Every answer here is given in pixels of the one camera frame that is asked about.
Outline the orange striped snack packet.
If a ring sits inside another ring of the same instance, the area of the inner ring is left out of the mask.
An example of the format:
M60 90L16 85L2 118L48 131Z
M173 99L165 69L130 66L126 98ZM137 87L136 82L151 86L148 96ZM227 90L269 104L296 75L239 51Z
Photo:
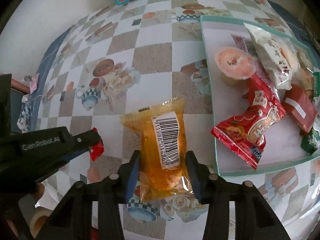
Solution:
M303 68L299 69L299 80L301 87L307 90L313 90L313 73L309 72L309 70L304 70Z

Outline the blue white crumpled cloth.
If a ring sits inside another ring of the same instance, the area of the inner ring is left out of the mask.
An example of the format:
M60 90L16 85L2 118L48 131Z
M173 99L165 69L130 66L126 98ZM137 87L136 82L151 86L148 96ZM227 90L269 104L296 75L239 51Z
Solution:
M17 127L22 133L30 130L32 104L29 94L24 95L21 100L21 112L17 120Z

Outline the beige jelly cup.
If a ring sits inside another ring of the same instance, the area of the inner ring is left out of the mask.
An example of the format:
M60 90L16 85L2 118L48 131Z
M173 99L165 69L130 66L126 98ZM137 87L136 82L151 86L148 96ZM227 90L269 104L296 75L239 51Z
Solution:
M222 80L230 86L249 79L256 72L253 57L235 47L218 49L214 61L221 72Z

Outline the orange snack packet with barcode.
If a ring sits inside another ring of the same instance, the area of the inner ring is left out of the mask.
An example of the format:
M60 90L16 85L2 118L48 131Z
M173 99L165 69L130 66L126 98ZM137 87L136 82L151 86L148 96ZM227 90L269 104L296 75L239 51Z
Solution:
M123 126L141 135L139 184L143 202L192 192L185 165L184 107L184 98L172 98L120 119Z

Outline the small pink wrapper packet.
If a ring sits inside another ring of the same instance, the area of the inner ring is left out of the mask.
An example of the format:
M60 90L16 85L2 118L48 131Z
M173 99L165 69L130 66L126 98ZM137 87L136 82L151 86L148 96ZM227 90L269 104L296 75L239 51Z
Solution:
M35 92L35 90L37 90L39 77L40 77L39 73L37 73L35 76L31 76L31 75L24 76L22 81L28 84L30 94L32 94L33 92Z

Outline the checkered printed tablecloth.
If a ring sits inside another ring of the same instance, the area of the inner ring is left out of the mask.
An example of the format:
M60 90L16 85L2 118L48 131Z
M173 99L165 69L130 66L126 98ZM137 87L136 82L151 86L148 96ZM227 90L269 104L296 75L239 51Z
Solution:
M116 172L140 148L140 134L120 124L123 114L182 95L187 145L214 165L212 100L200 15L254 21L308 41L288 11L267 0L135 0L109 5L72 25L49 47L39 72L36 129L66 126L72 135L96 127L105 152L72 160L44 181L41 206L54 209L72 184ZM252 180L291 239L307 239L319 220L319 159ZM120 206L126 239L201 239L207 208L191 196Z

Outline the pink rolled mat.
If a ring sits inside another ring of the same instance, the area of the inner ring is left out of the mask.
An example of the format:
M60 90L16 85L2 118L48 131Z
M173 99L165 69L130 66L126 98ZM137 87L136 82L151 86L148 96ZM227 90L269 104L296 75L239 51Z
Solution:
M15 79L11 79L11 86L15 90L19 90L22 93L29 94L30 93L30 88Z

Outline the small red candy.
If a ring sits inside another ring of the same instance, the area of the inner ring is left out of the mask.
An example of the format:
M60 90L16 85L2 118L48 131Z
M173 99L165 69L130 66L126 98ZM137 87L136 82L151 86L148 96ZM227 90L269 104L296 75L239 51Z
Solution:
M95 162L104 152L104 144L97 128L93 127L89 133L90 159Z

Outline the white snack packet red text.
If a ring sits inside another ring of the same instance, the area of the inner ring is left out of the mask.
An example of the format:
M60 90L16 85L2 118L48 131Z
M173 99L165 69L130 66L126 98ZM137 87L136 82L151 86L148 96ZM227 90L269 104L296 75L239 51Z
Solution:
M300 62L292 42L273 35L265 29L245 23L257 55L276 89L290 90L292 78L300 69Z

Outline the green bean biscuit packet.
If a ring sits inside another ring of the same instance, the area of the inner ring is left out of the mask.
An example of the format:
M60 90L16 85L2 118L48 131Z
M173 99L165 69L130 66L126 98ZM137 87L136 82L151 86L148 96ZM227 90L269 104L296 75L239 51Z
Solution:
M312 103L317 115L310 132L303 137L301 144L301 148L309 155L313 155L319 149L319 72L313 73Z

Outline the red rectangular snack packet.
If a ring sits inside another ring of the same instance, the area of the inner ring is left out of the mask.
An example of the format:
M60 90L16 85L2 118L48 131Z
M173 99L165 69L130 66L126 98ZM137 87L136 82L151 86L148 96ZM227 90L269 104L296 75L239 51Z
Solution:
M298 85L292 84L282 101L287 114L297 123L304 133L309 133L317 116L317 111L307 94Z

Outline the red crinkled snack bag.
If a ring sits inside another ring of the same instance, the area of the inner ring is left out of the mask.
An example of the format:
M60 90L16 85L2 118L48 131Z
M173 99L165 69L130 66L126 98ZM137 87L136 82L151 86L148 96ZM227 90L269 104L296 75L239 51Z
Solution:
M257 169L266 146L265 133L286 115L286 111L257 74L253 74L248 83L247 111L215 125L211 134L251 168Z

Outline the tape roll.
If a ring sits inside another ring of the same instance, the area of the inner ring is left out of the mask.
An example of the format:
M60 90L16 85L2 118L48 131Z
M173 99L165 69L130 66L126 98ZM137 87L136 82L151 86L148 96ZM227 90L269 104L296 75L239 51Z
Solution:
M29 225L30 232L34 238L36 238L37 234L43 227L48 217L52 214L52 212L52 210L41 206L35 208L35 212L33 214L33 217L31 218Z

